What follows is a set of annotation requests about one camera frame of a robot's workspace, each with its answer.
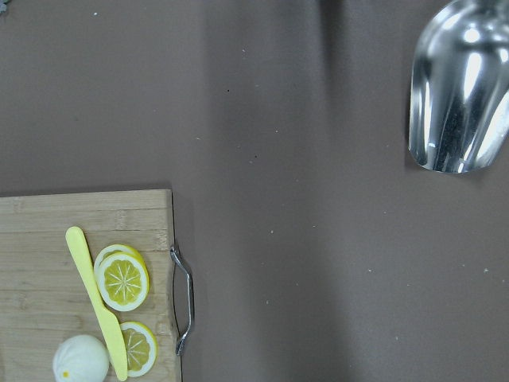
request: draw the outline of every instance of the metal scoop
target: metal scoop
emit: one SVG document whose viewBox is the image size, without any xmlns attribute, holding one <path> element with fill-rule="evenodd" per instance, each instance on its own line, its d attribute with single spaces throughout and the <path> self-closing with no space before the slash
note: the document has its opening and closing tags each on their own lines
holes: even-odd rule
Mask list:
<svg viewBox="0 0 509 382">
<path fill-rule="evenodd" d="M 428 170 L 491 165 L 509 128 L 509 0 L 456 0 L 414 56 L 409 149 Z"/>
</svg>

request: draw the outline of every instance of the knife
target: knife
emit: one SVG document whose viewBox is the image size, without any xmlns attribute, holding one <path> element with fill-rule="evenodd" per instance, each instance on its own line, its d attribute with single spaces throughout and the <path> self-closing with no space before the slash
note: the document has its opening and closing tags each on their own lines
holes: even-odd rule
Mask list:
<svg viewBox="0 0 509 382">
<path fill-rule="evenodd" d="M 127 379 L 127 355 L 126 345 L 120 330 L 119 321 L 103 304 L 97 283 L 95 282 L 94 270 L 87 241 L 83 231 L 79 227 L 70 227 L 65 233 L 65 239 L 71 252 L 72 259 L 78 268 L 83 284 L 88 292 L 88 297 L 94 307 L 95 316 L 103 332 L 106 347 L 110 353 L 111 363 L 119 380 Z"/>
</svg>

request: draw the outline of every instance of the silver scoop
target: silver scoop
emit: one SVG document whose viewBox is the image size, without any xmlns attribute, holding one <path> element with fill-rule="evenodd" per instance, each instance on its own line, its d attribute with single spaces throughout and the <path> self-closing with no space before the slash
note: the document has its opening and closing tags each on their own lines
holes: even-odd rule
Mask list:
<svg viewBox="0 0 509 382">
<path fill-rule="evenodd" d="M 509 0 L 456 0 L 414 56 L 409 149 L 428 170 L 489 166 L 509 128 Z"/>
</svg>

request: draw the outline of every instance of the wooden cutting board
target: wooden cutting board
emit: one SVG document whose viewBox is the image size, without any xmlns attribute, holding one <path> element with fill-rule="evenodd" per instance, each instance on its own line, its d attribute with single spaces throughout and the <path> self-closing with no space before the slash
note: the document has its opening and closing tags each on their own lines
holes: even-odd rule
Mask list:
<svg viewBox="0 0 509 382">
<path fill-rule="evenodd" d="M 103 340 L 65 242 L 73 225 L 84 230 L 93 259 L 110 244 L 128 244 L 146 261 L 148 297 L 136 310 L 115 314 L 119 322 L 146 324 L 159 353 L 145 376 L 128 380 L 180 382 L 167 189 L 0 198 L 0 381 L 52 381 L 62 341 L 83 333 Z M 106 381 L 116 380 L 110 367 Z"/>
</svg>

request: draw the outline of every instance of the lemon slice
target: lemon slice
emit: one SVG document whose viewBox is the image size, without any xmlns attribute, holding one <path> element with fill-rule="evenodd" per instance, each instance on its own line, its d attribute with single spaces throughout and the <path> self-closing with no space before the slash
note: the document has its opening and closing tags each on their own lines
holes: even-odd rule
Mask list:
<svg viewBox="0 0 509 382">
<path fill-rule="evenodd" d="M 106 248 L 103 248 L 101 252 L 97 255 L 94 261 L 94 275 L 97 279 L 99 275 L 99 265 L 103 262 L 104 259 L 106 259 L 109 255 L 112 255 L 117 252 L 125 252 L 128 253 L 138 259 L 140 259 L 143 262 L 142 255 L 140 255 L 140 252 L 136 251 L 134 248 L 130 247 L 129 245 L 125 244 L 112 244 L 108 245 Z"/>
<path fill-rule="evenodd" d="M 143 259 L 125 252 L 104 259 L 96 278 L 104 302 L 121 312 L 138 308 L 149 293 L 149 274 Z"/>
<path fill-rule="evenodd" d="M 126 342 L 127 375 L 147 374 L 157 358 L 156 337 L 141 322 L 124 322 L 120 329 Z"/>
</svg>

